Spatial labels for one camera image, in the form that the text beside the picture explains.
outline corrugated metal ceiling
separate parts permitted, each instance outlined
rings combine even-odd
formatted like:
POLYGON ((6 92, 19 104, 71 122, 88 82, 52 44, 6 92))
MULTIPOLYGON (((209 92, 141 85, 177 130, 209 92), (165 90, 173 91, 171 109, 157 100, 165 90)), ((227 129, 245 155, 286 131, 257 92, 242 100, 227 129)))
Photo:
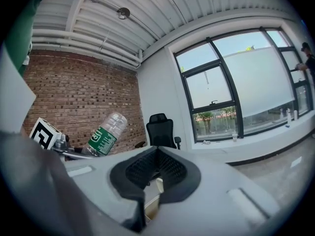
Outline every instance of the corrugated metal ceiling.
MULTIPOLYGON (((140 49, 145 51, 188 22, 210 14, 247 8, 288 13, 292 11, 285 0, 43 0, 35 18, 34 29, 71 31, 102 40, 139 57, 140 49), (116 16, 117 9, 121 7, 130 10, 129 19, 120 20, 116 16)), ((91 44, 89 40, 79 37, 68 39, 91 44)), ((63 50, 66 50, 71 48, 72 43, 63 45, 63 50)), ((51 38, 46 42, 35 43, 34 47, 62 49, 61 44, 54 43, 51 38)), ((127 64, 126 67, 136 67, 134 63, 122 61, 121 64, 124 63, 127 64)))

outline window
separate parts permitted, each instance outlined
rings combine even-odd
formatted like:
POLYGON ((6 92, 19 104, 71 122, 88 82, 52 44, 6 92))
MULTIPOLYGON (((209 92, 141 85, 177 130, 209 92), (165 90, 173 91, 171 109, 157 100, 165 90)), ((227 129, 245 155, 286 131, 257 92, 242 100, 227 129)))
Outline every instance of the window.
POLYGON ((220 67, 187 78, 193 108, 232 100, 220 67))
POLYGON ((186 72, 216 59, 218 58, 209 44, 204 44, 177 56, 181 72, 186 72))
POLYGON ((195 142, 255 135, 312 109, 300 58, 281 30, 250 29, 207 38, 175 54, 191 113, 195 142))
POLYGON ((237 133, 235 107, 216 109, 193 115, 198 140, 232 138, 237 133))

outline black window frame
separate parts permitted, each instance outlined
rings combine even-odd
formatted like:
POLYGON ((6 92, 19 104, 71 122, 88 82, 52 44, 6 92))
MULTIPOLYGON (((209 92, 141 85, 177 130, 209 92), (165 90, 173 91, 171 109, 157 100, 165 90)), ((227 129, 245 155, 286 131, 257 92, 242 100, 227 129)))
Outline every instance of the black window frame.
MULTIPOLYGON (((237 31, 232 31, 232 32, 228 32, 225 34, 221 34, 221 35, 217 35, 214 37, 206 37, 205 40, 202 40, 196 44, 193 44, 191 46, 188 46, 187 48, 182 49, 179 52, 174 53, 174 58, 175 58, 175 62, 176 65, 178 67, 178 71, 180 73, 181 76, 181 80, 184 86, 184 91, 185 91, 185 95, 187 98, 187 103, 189 106, 189 113, 190 113, 190 119, 191 119, 191 125, 192 125, 192 130, 193 130, 193 137, 194 137, 194 142, 202 142, 203 140, 198 140, 197 136, 196 136, 196 130, 195 130, 195 126, 194 126, 194 120, 193 120, 193 115, 194 114, 198 114, 198 113, 204 113, 204 112, 208 112, 208 111, 213 111, 213 110, 218 110, 218 109, 223 109, 226 107, 235 107, 235 111, 236 111, 236 118, 237 118, 237 127, 238 127, 238 138, 244 138, 247 136, 252 136, 252 135, 257 135, 259 133, 263 133, 275 128, 278 128, 280 126, 286 125, 287 121, 280 123, 278 125, 275 125, 273 127, 269 127, 269 128, 265 128, 256 132, 252 132, 249 134, 245 134, 244 135, 244 123, 243 123, 243 115, 242 115, 242 109, 241 109, 241 103, 240 103, 240 99, 238 96, 238 92, 236 90, 236 86, 234 84, 234 80, 232 78, 232 75, 221 55, 221 53, 218 51, 217 47, 215 46, 215 44, 213 43, 213 41, 218 40, 220 38, 224 38, 224 37, 229 37, 229 36, 233 36, 233 35, 237 35, 237 34, 244 34, 244 33, 250 33, 250 32, 261 32, 264 37, 267 39, 267 41, 269 42, 269 44, 275 48, 279 58, 281 59, 285 70, 288 74, 289 77, 289 81, 290 81, 290 85, 293 91, 293 96, 294 96, 294 100, 293 100, 293 109, 297 110, 298 112, 298 118, 300 118, 303 115, 306 115, 307 113, 309 113, 311 110, 313 110, 313 97, 312 97, 312 91, 311 91, 311 86, 310 86, 310 81, 309 81, 309 77, 306 71, 303 71, 304 76, 305 76, 305 80, 303 81, 298 81, 297 83, 294 83, 293 81, 293 77, 291 76, 291 72, 293 71, 297 71, 297 69, 293 69, 290 70, 285 59, 284 56, 282 55, 282 52, 287 52, 287 51, 293 51, 297 57, 297 59, 299 60, 300 63, 302 63, 301 57, 299 56, 298 52, 296 51, 295 47, 292 44, 291 39, 287 36, 287 34, 281 29, 281 28, 264 28, 264 27, 259 27, 259 28, 251 28, 251 29, 244 29, 244 30, 237 30, 237 31), (288 47, 278 47, 275 42, 273 41, 273 39, 271 38, 271 36, 267 33, 267 31, 269 30, 276 30, 279 31, 280 34, 282 34, 286 40, 286 42, 288 42, 289 46, 288 47), (216 54, 216 56, 218 57, 218 59, 210 61, 208 63, 199 65, 197 67, 191 68, 185 72, 181 71, 181 68, 179 66, 178 60, 177 60, 177 56, 188 52, 194 48, 197 48, 199 46, 202 46, 204 44, 209 44, 210 47, 212 48, 213 52, 216 54), (189 87, 187 84, 187 78, 199 74, 201 72, 210 70, 212 68, 216 68, 216 67, 220 67, 221 71, 223 73, 223 76, 225 78, 225 81, 227 83, 227 87, 229 89, 230 95, 231 95, 231 100, 230 101, 226 101, 226 102, 221 102, 221 103, 213 103, 210 104, 209 106, 204 106, 204 107, 200 107, 200 108, 194 108, 193 107, 193 103, 191 100, 191 96, 190 96, 190 92, 189 92, 189 87), (301 86, 305 86, 307 89, 307 101, 308 101, 308 111, 303 113, 302 115, 299 114, 299 106, 298 106, 298 99, 297 99, 297 93, 296 93, 296 89, 301 87, 301 86)), ((231 137, 227 137, 227 138, 209 138, 209 139, 205 139, 206 141, 224 141, 224 140, 229 140, 232 139, 231 137)))

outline white wall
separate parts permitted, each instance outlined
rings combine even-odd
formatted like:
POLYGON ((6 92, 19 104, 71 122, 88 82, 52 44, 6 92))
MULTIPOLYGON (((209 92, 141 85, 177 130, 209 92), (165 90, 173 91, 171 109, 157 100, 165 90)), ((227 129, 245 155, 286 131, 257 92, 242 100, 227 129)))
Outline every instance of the white wall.
MULTIPOLYGON (((289 129, 283 126, 255 136, 245 137, 236 143, 231 140, 211 143, 211 145, 194 143, 187 99, 173 53, 197 43, 207 36, 212 37, 234 30, 259 26, 282 27, 298 51, 304 41, 313 45, 310 37, 301 28, 302 25, 275 17, 231 19, 194 30, 165 46, 164 49, 145 60, 139 68, 138 81, 144 122, 147 123, 153 114, 165 113, 174 121, 174 136, 182 138, 182 149, 193 153, 208 154, 223 162, 260 157, 288 146, 307 135, 315 127, 315 111, 293 122, 289 129)), ((305 55, 299 54, 305 61, 305 55)))

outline green sleeve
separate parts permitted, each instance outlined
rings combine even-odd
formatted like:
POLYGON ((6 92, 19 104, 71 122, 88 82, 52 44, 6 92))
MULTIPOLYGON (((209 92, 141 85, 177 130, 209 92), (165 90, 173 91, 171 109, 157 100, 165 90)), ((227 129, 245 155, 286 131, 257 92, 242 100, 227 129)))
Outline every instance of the green sleeve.
POLYGON ((24 71, 20 72, 20 69, 30 48, 34 17, 41 1, 30 0, 15 20, 4 41, 8 54, 21 75, 24 71))

